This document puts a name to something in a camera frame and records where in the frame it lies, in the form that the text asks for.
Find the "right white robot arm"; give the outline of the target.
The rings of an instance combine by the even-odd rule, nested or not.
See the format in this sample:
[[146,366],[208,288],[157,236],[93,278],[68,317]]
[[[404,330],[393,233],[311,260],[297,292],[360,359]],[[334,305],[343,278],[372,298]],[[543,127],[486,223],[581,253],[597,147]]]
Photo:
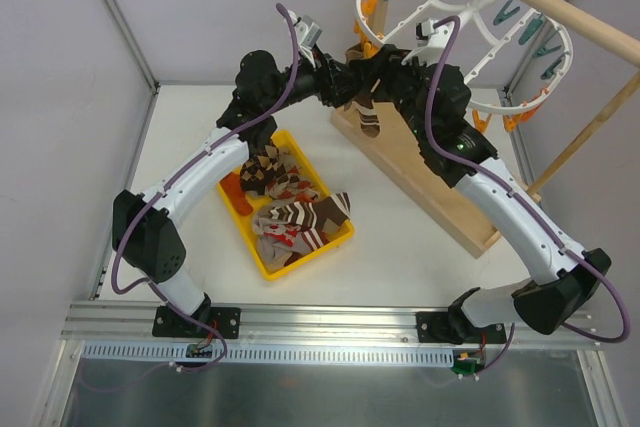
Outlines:
[[518,320],[550,335],[599,286],[611,286],[607,253],[587,250],[562,233],[513,180],[491,142],[465,120],[471,92],[459,68],[444,58],[421,65],[393,45],[383,46],[371,62],[373,99],[394,106],[427,168],[489,218],[529,273],[520,283],[463,293],[437,330],[443,340],[469,342],[485,326]]

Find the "brown argyle sock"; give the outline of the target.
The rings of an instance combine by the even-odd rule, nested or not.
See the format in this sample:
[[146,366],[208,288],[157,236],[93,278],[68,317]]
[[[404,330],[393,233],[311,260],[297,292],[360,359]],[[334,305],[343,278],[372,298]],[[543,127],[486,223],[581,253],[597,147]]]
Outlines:
[[287,150],[269,142],[242,165],[239,179],[244,192],[279,199],[292,182],[300,180],[300,171]]

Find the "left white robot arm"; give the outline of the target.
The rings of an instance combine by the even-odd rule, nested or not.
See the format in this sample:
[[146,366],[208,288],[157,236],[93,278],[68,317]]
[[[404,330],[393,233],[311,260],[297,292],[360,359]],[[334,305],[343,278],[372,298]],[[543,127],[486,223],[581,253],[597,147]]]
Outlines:
[[120,192],[113,202],[112,248],[143,275],[145,283],[177,308],[175,323],[186,335],[209,327],[211,300],[189,276],[179,227],[227,174],[247,161],[276,130],[274,113],[315,96],[329,107],[352,100],[362,85],[345,63],[318,48],[294,56],[279,70],[267,51],[240,62],[229,106],[192,157],[144,192]]

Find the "brown white striped sock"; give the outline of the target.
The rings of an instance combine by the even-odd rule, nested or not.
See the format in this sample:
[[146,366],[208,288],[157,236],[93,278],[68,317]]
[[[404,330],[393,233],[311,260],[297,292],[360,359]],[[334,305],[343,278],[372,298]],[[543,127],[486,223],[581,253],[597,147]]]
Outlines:
[[[348,48],[345,52],[347,63],[363,57],[363,48],[360,44]],[[358,94],[344,106],[344,111],[348,112],[352,107],[358,112],[361,132],[369,138],[376,138],[380,134],[380,122],[371,98],[365,94]]]

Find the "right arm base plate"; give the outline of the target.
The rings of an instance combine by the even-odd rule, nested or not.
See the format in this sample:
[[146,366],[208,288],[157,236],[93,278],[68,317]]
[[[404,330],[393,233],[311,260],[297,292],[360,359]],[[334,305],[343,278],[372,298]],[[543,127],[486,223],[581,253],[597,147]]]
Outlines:
[[456,338],[450,328],[448,313],[419,311],[415,313],[417,338],[420,343],[455,345]]

